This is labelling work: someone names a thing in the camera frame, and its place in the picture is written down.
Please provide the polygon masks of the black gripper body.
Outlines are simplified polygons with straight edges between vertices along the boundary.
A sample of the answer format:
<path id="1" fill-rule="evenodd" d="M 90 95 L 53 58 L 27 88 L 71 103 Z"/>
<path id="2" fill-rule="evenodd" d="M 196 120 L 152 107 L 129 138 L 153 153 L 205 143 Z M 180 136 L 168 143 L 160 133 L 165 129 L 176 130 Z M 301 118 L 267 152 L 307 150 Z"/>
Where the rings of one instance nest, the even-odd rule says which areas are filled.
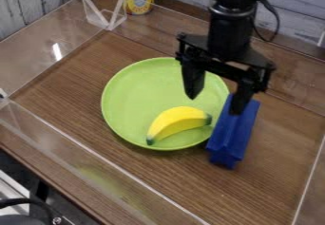
<path id="1" fill-rule="evenodd" d="M 223 56 L 209 50 L 207 35 L 181 32 L 177 40 L 176 59 L 181 65 L 184 61 L 193 61 L 207 71 L 237 83 L 249 78 L 255 81 L 255 92 L 267 91 L 276 64 L 256 49 L 248 46 L 232 56 Z"/>

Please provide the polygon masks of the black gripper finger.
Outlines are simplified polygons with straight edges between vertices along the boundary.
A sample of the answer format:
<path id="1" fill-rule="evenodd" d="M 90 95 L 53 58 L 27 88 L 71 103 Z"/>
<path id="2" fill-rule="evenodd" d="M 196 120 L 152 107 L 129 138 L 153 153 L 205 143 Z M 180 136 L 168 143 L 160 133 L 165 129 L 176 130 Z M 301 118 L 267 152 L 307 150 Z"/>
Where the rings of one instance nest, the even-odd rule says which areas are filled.
<path id="1" fill-rule="evenodd" d="M 205 87 L 207 70 L 193 61 L 184 61 L 182 77 L 188 97 L 194 100 Z"/>
<path id="2" fill-rule="evenodd" d="M 244 78 L 239 82 L 239 89 L 232 99 L 231 114 L 240 115 L 255 95 L 255 81 Z"/>

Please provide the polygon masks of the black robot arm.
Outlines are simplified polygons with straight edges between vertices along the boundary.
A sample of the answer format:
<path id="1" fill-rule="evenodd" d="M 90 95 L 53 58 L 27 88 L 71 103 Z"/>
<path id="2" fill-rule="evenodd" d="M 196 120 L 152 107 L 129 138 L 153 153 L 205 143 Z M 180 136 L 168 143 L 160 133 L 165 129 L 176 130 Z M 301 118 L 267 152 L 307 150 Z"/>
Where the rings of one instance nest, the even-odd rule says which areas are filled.
<path id="1" fill-rule="evenodd" d="M 275 10 L 268 0 L 213 0 L 211 28 L 207 35 L 180 33 L 180 50 L 184 86 L 188 96 L 196 99 L 205 87 L 211 72 L 239 84 L 232 97 L 229 113 L 244 112 L 256 93 L 268 89 L 276 64 L 251 46 L 257 32 L 259 6 Z"/>

